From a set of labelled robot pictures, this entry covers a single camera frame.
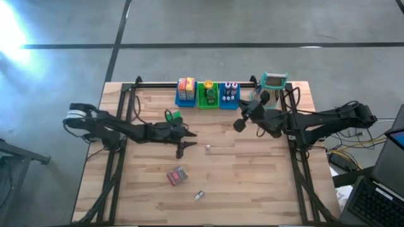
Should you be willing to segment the green plastic basket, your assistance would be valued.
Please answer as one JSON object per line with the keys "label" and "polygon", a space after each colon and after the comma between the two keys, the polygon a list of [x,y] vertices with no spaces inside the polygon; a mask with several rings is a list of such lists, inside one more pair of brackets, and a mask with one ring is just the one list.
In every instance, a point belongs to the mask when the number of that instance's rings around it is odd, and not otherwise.
{"label": "green plastic basket", "polygon": [[205,87],[202,82],[197,82],[197,106],[200,109],[216,109],[219,108],[219,97],[218,97],[218,83],[213,84],[213,90],[215,91],[215,101],[214,104],[208,104],[208,99],[205,97]]}

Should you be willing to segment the grey laptop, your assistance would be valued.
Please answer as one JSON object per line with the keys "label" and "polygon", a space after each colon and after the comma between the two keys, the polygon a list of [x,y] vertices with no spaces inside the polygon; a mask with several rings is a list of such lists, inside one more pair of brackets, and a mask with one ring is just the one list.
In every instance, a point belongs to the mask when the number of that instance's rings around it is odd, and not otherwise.
{"label": "grey laptop", "polygon": [[404,132],[404,104],[401,105],[391,129],[386,131],[387,140],[372,171],[373,179],[398,194],[404,194],[404,145],[393,141],[392,133]]}

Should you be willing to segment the bright green food packet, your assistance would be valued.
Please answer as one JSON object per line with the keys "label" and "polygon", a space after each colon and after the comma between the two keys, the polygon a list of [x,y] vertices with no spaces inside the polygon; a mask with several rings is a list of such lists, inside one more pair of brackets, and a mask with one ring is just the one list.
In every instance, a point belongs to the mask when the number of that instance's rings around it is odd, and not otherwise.
{"label": "bright green food packet", "polygon": [[167,123],[169,123],[170,125],[182,125],[183,124],[183,119],[182,119],[181,113],[178,110],[170,111],[167,109],[165,111],[165,119],[166,119]]}

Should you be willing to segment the blue plastic basket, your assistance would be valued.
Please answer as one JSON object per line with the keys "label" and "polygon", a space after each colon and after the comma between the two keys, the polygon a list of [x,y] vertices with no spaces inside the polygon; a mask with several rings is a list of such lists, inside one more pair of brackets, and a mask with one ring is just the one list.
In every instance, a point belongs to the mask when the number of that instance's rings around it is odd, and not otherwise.
{"label": "blue plastic basket", "polygon": [[175,94],[175,104],[178,107],[195,107],[196,105],[196,100],[197,100],[197,82],[195,81],[195,99],[194,100],[179,100],[178,97],[178,92],[177,92],[177,88],[176,88],[176,94]]}
{"label": "blue plastic basket", "polygon": [[237,94],[235,97],[235,100],[230,100],[229,102],[226,101],[222,101],[222,97],[225,96],[224,95],[224,89],[225,89],[225,83],[220,83],[220,87],[219,87],[219,107],[221,109],[226,109],[226,110],[236,110],[237,108],[239,108],[239,100],[240,100],[240,86],[238,84],[238,90],[237,90]]}

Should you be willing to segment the yellow food box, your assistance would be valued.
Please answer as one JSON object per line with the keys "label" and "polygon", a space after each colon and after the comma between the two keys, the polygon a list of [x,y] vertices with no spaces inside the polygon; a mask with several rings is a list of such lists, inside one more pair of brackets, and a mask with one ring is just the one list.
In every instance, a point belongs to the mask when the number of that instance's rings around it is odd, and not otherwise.
{"label": "yellow food box", "polygon": [[186,78],[186,99],[188,101],[195,99],[195,79]]}

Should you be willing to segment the teal-handled box grater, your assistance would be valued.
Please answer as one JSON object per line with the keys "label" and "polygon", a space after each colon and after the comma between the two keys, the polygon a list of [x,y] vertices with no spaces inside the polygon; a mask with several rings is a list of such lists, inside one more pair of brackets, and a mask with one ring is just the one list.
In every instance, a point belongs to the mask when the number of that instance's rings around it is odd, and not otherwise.
{"label": "teal-handled box grater", "polygon": [[269,101],[264,105],[265,109],[276,108],[280,93],[284,91],[287,84],[287,73],[268,73],[264,72],[260,79],[255,76],[250,77],[250,82],[253,82],[254,89],[250,92],[249,100],[259,100],[260,95],[267,91],[270,95]]}

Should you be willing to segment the white paper sheet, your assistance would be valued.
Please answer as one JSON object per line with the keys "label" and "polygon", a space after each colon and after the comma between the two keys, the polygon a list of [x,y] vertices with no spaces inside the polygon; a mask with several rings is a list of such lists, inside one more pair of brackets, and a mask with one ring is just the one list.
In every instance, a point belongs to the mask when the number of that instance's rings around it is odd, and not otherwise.
{"label": "white paper sheet", "polygon": [[338,187],[336,183],[334,183],[336,196],[338,200],[338,204],[340,207],[340,211],[343,211],[346,203],[348,202],[348,198],[353,190],[352,185],[340,186]]}

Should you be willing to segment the black laptop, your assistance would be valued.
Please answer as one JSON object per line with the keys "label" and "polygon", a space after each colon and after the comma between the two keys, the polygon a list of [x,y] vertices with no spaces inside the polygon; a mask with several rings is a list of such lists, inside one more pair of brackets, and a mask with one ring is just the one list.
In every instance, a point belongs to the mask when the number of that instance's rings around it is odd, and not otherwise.
{"label": "black laptop", "polygon": [[404,227],[404,199],[368,178],[359,177],[340,221],[368,227]]}

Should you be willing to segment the black power brick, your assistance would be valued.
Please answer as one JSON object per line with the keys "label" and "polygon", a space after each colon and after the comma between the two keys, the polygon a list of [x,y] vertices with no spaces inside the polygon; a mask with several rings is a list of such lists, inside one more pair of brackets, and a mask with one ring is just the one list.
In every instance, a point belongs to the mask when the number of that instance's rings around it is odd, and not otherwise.
{"label": "black power brick", "polygon": [[329,153],[328,161],[331,164],[337,166],[338,168],[341,168],[346,172],[353,172],[356,170],[360,170],[359,165],[356,164],[356,162],[354,162],[353,159],[349,158],[348,156],[344,156],[342,154]]}

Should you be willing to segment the red patterned box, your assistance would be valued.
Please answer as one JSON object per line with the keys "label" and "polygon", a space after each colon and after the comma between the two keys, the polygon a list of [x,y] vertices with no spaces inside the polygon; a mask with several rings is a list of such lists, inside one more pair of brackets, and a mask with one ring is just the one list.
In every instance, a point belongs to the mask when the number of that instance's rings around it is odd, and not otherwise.
{"label": "red patterned box", "polygon": [[167,173],[167,178],[171,185],[176,186],[185,181],[188,175],[181,166],[177,166]]}

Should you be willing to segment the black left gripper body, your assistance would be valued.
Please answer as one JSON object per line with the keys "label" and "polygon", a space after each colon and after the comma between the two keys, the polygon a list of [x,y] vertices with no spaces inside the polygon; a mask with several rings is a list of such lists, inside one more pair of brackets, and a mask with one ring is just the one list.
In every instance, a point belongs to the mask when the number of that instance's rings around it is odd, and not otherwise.
{"label": "black left gripper body", "polygon": [[157,122],[154,124],[156,143],[176,144],[186,135],[186,128],[182,124],[170,124],[168,122]]}

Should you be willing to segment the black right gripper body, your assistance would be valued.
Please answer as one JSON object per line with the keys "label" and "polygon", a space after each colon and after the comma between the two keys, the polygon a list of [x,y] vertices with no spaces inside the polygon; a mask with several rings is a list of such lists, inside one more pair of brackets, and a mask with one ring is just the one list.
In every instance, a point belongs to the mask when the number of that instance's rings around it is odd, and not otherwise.
{"label": "black right gripper body", "polygon": [[260,101],[239,100],[241,118],[248,116],[249,120],[271,136],[280,135],[280,111],[265,109]]}

